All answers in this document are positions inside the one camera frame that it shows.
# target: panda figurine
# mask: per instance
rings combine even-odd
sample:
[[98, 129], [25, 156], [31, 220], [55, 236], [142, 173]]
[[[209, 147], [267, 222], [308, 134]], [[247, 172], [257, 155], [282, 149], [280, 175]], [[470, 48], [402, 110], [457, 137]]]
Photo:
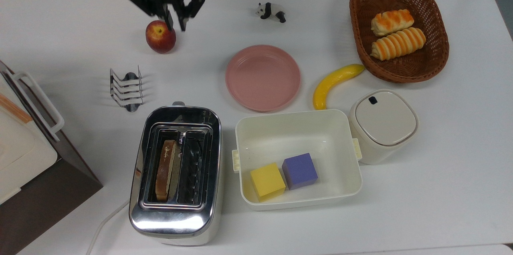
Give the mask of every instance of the panda figurine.
[[261, 19], [267, 19], [271, 15], [277, 17], [281, 23], [284, 23], [285, 20], [285, 12], [283, 10], [283, 7], [279, 4], [274, 3], [266, 3], [266, 4], [258, 4], [258, 9], [256, 11], [256, 14], [260, 16]]

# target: yellow cube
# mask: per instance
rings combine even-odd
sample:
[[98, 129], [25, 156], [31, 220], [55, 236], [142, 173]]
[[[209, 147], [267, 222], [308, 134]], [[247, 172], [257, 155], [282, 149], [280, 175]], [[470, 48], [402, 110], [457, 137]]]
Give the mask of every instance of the yellow cube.
[[285, 191], [285, 182], [275, 162], [251, 171], [251, 182], [259, 202], [277, 197]]

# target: pastry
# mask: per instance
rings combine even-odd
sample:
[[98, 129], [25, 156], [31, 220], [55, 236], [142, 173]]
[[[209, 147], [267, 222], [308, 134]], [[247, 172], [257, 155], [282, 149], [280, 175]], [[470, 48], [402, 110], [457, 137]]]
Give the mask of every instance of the pastry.
[[393, 59], [421, 49], [425, 42], [426, 36], [422, 30], [410, 27], [372, 43], [370, 55], [379, 60]]
[[159, 169], [155, 180], [155, 194], [159, 202], [167, 201], [175, 152], [176, 141], [165, 140], [162, 146]]
[[392, 10], [383, 14], [376, 14], [370, 21], [370, 30], [376, 36], [383, 37], [398, 30], [404, 30], [412, 26], [413, 23], [414, 18], [409, 10]]

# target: apple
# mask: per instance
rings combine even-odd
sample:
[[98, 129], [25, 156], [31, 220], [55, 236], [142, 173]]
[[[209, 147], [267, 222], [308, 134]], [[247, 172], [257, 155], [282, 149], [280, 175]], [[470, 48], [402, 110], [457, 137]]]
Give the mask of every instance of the apple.
[[146, 42], [150, 48], [159, 54], [165, 54], [173, 49], [176, 43], [176, 32], [168, 30], [164, 21], [152, 21], [146, 27]]

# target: purple cube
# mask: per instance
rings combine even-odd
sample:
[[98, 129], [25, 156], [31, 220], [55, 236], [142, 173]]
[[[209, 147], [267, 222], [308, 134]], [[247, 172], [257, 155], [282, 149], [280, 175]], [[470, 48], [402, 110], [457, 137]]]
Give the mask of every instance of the purple cube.
[[317, 180], [310, 153], [285, 159], [282, 170], [289, 190], [308, 186]]

